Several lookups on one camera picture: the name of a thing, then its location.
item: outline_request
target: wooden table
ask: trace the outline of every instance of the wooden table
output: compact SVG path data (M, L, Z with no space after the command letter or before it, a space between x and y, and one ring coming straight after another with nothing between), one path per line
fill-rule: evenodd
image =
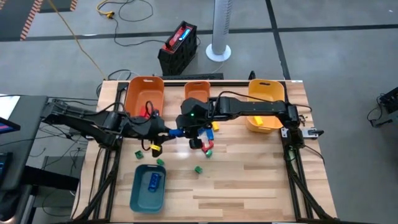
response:
M117 84L117 81L103 83L97 110L114 102ZM286 81L286 87L291 103L308 104L301 81ZM241 86L211 87L211 96L223 90L242 94L248 92L247 87ZM183 87L165 87L164 100L162 117L168 127L176 128L175 118L184 100ZM309 109L298 109L300 114L308 116L306 127L312 127ZM244 120L244 117L240 117L220 123L210 159L201 150L190 149L188 139L179 138L164 143L163 154L159 158L165 162L167 181L164 207L159 214L136 213L129 207L136 167L140 164L156 164L156 158L150 152L144 152L143 159L136 159L134 152L141 150L141 142L124 139L111 222L294 221L280 134L278 131L272 134L250 132ZM308 140L306 145L320 151L318 141ZM81 197L75 217L88 204L98 150L96 142L89 143L81 171ZM306 149L301 149L301 155L309 191L325 211L335 217L322 160ZM98 188L103 156L104 152L96 167L93 195ZM195 166L201 166L203 173L197 174L193 170ZM297 192L301 214L305 217L302 194L299 189ZM104 217L107 197L108 191L102 200L100 218Z

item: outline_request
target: concrete floor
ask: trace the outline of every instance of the concrete floor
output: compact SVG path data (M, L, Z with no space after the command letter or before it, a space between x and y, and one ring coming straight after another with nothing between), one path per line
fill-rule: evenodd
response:
M154 5L154 16L143 22L119 22L120 33L173 31L181 20L197 25L199 30L211 29L213 0L149 2ZM113 33L114 22L101 18L94 11L95 4L79 0L76 11L62 13L76 34ZM273 0L272 5L279 27L398 24L398 2L394 0ZM123 15L138 18L147 10L145 4L137 2L126 6ZM248 27L271 27L265 1L234 2L231 28ZM36 15L28 37L55 35L69 35L57 15ZM380 93L397 86L398 30L284 32L280 38L290 76L304 80L315 124L325 130L320 145L338 217L355 222L395 223L398 132L396 125L372 128L366 115L376 106ZM184 73L210 73L220 66L204 53L211 36L200 35L200 39L198 55ZM159 43L136 47L120 47L112 39L81 43L106 73L128 68L141 75L161 74L156 58ZM231 34L228 44L233 54L220 69L225 79L247 79L251 70L259 78L284 78L272 33ZM0 42L0 49L1 93L96 97L95 88L102 77L74 41ZM70 144L62 139L41 139L35 142L32 154L47 146L51 150L44 155L60 156ZM33 166L41 163L41 157L29 159ZM55 220L64 219L48 217L38 210L34 223Z

